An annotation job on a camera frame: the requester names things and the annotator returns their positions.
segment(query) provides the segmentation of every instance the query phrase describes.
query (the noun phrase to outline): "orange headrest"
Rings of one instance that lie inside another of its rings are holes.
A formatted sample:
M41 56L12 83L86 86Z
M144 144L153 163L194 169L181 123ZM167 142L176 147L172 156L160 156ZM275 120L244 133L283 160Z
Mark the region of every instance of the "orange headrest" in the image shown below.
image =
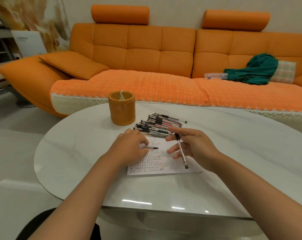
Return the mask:
M91 14L96 23L148 25L150 10L138 6L92 5Z
M262 31L270 20L269 12L206 10L202 28Z

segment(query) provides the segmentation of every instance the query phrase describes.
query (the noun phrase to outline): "tile floor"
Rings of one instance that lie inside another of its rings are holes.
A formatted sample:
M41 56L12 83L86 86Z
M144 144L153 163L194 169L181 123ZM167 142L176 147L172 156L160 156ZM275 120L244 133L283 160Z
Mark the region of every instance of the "tile floor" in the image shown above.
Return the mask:
M61 119L38 108L17 108L14 102L11 93L0 96L0 240L15 239L34 216L61 203L43 189L33 169L38 143ZM100 218L97 221L102 239L127 239L132 230ZM266 238L262 235L251 239Z

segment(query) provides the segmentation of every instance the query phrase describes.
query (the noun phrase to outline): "pen holder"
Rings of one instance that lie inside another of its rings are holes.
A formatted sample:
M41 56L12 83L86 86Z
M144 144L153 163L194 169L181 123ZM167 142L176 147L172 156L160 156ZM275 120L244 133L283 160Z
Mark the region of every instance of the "pen holder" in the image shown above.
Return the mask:
M121 91L111 92L108 96L111 120L116 125L130 125L135 121L135 94Z

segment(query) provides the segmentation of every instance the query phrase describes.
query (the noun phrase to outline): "hand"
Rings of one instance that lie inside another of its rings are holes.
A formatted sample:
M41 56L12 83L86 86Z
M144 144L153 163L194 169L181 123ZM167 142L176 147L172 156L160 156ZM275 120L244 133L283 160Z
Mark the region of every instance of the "hand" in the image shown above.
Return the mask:
M214 146L210 138L200 130L188 128L169 127L170 132L180 135L181 147L185 156L193 157L197 163L206 170L213 171L214 161L219 159L223 154ZM166 141L175 141L175 135L170 135L165 138ZM176 144L167 150L167 153L173 152L173 158L182 157L179 151L179 145Z
M119 134L105 155L115 160L119 166L128 166L139 162L149 152L147 148L140 149L141 143L146 147L149 145L149 141L139 130L127 129Z

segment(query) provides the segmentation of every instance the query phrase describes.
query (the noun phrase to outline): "left hand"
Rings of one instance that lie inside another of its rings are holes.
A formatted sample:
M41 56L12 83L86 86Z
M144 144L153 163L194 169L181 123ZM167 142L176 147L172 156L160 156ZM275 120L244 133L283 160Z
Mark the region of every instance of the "left hand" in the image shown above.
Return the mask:
M115 160L119 166L132 165L141 161L149 152L147 148L140 149L141 143L144 143L146 147L149 145L149 141L139 130L127 129L119 134L105 155Z

